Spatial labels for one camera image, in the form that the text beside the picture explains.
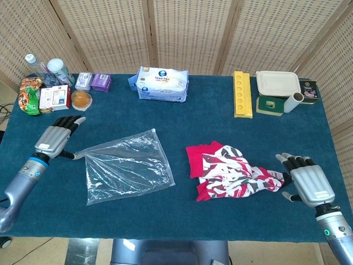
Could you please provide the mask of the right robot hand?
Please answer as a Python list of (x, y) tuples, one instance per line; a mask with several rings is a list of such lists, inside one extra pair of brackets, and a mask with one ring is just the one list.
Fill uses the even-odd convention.
[(315, 208), (334, 201), (335, 193), (325, 173), (310, 157), (289, 153), (277, 154), (275, 157), (286, 169), (298, 191), (297, 196), (306, 206)]

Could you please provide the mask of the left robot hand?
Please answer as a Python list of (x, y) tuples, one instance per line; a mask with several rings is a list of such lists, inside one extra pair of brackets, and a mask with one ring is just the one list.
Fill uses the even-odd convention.
[(64, 150), (69, 138), (86, 120), (81, 115), (62, 116), (47, 127), (35, 144), (35, 154), (46, 160), (58, 156), (76, 160), (76, 155)]

